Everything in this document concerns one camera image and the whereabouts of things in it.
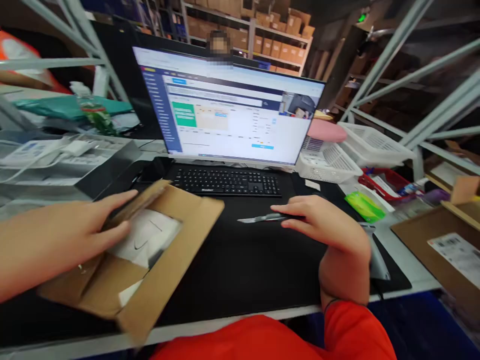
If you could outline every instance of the white storage basket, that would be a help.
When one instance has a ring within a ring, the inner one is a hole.
[[[348,145],[371,163],[397,165],[415,159],[413,151],[370,126],[339,122],[348,134]]]
[[[393,168],[396,166],[402,166],[403,163],[393,163],[392,161],[372,161],[364,157],[361,153],[355,150],[346,141],[339,142],[338,145],[342,150],[352,159],[360,168]]]
[[[363,174],[336,143],[307,138],[303,147],[295,170],[304,179],[340,184]]]

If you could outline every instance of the metal shelving rack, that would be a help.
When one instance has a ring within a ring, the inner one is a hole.
[[[303,73],[304,67],[305,67],[305,63],[307,61],[307,57],[308,57],[309,52],[310,52],[310,47],[312,46],[312,40],[313,40],[312,37],[310,39],[304,39],[302,37],[287,34],[286,32],[281,32],[281,31],[277,31],[275,29],[271,29],[269,27],[264,27],[264,26],[257,25],[257,20],[253,17],[250,19],[250,21],[246,21],[246,20],[242,20],[240,18],[229,16],[227,14],[224,14],[222,12],[219,12],[219,11],[216,11],[216,10],[213,10],[213,9],[209,9],[209,8],[206,8],[206,7],[201,7],[201,6],[190,4],[190,3],[185,3],[184,0],[180,0],[180,2],[182,4],[182,8],[195,9],[195,10],[207,13],[207,14],[211,14],[211,15],[218,16],[220,18],[227,19],[229,21],[232,21],[232,22],[235,22],[235,23],[238,23],[238,24],[248,25],[248,36],[249,36],[249,38],[248,38],[248,49],[245,50],[245,49],[235,48],[235,50],[247,53],[247,57],[249,59],[253,59],[254,57],[264,58],[264,59],[268,59],[268,60],[275,61],[275,62],[278,62],[278,63],[298,67],[298,76],[302,76],[302,73]],[[187,20],[187,17],[186,17],[186,12],[185,12],[185,15],[183,16],[183,22],[185,24],[186,30],[188,31],[188,20]],[[299,63],[295,63],[295,62],[292,62],[292,61],[282,60],[282,59],[279,59],[279,58],[276,58],[276,57],[271,57],[271,56],[268,56],[268,55],[263,55],[263,54],[258,53],[258,52],[254,52],[254,41],[255,41],[255,34],[257,32],[256,31],[257,29],[262,30],[264,32],[272,33],[276,36],[292,39],[292,40],[295,40],[299,43],[303,43],[303,45],[305,46],[305,48],[304,48],[305,56],[303,57],[303,62],[301,64],[299,64]],[[195,36],[189,36],[189,38],[193,39],[193,40],[197,40],[197,41],[203,41],[203,42],[207,41],[206,39],[195,37]]]
[[[95,85],[100,84],[98,86],[94,85],[94,89],[97,89],[95,95],[104,97],[110,92],[114,99],[117,99],[116,94],[118,94],[120,100],[124,102],[129,101],[127,93],[115,73],[94,28],[87,19],[80,0],[57,0],[68,23],[58,17],[40,0],[22,1],[51,25],[67,35],[77,45],[82,47],[86,51],[87,57],[0,61],[0,71],[94,65],[95,71],[99,72],[99,74],[95,74]],[[5,115],[0,116],[0,127],[3,130],[25,131],[35,129],[12,104],[0,95],[0,115],[2,112]]]
[[[456,90],[454,90],[445,100],[443,100],[432,112],[427,115],[422,121],[420,121],[410,132],[402,131],[386,122],[371,116],[358,109],[360,105],[368,103],[374,99],[377,99],[385,94],[391,93],[394,90],[407,87],[413,81],[416,81],[434,71],[441,69],[456,60],[465,57],[478,49],[480,49],[480,38],[470,42],[469,44],[462,46],[461,48],[451,52],[442,58],[431,62],[430,64],[412,72],[411,74],[401,78],[400,80],[393,81],[389,85],[377,90],[373,93],[374,86],[380,83],[380,77],[397,52],[400,50],[404,42],[409,35],[416,29],[417,24],[432,4],[434,0],[416,0],[411,6],[408,13],[398,26],[393,31],[379,30],[377,35],[392,34],[392,37],[382,54],[378,58],[370,73],[364,78],[363,84],[358,89],[358,92],[348,105],[348,107],[342,108],[336,107],[344,111],[340,121],[348,121],[354,123],[355,119],[367,123],[380,126],[393,134],[401,137],[400,144],[406,148],[412,150],[416,154],[416,159],[413,160],[413,177],[414,180],[419,180],[424,177],[423,168],[423,156],[422,149],[428,151],[471,171],[474,174],[480,175],[480,166],[475,165],[472,162],[457,157],[451,152],[448,152],[438,146],[431,144],[431,141],[448,139],[452,137],[458,137],[463,135],[476,135],[480,134],[480,126],[473,126],[469,128],[462,128],[458,130],[447,130],[437,132],[441,127],[445,125],[452,126],[459,121],[459,118],[463,118],[468,115],[473,109],[479,105],[480,100],[480,69],[477,69],[469,78],[467,78],[462,84],[460,84]],[[434,27],[444,26],[445,24],[451,25],[451,20],[435,21],[434,24],[426,23],[420,25],[417,30],[431,29]]]

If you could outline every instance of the box cutter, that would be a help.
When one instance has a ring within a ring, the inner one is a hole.
[[[264,216],[251,217],[247,219],[238,219],[237,221],[245,224],[252,224],[252,223],[259,223],[264,221],[283,221],[288,219],[305,220],[305,217],[288,215],[281,212],[274,212]]]

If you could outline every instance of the black desk mat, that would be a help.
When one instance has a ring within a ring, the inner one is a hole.
[[[143,162],[121,175],[112,191],[127,189]],[[174,165],[169,174],[176,171]],[[268,214],[270,205],[309,195],[298,174],[278,172],[282,198],[222,197],[225,210],[158,319],[157,326],[189,323],[320,303],[318,266],[326,246],[279,223],[243,224],[237,219]],[[321,192],[350,216],[336,184],[321,182]],[[412,286],[375,239],[392,277],[376,281],[385,293]],[[0,304],[0,349],[72,338],[117,334],[113,321],[43,300],[35,290]]]

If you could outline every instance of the black keyboard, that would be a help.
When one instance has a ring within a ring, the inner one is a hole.
[[[180,168],[173,186],[199,195],[282,197],[276,176],[238,169]]]

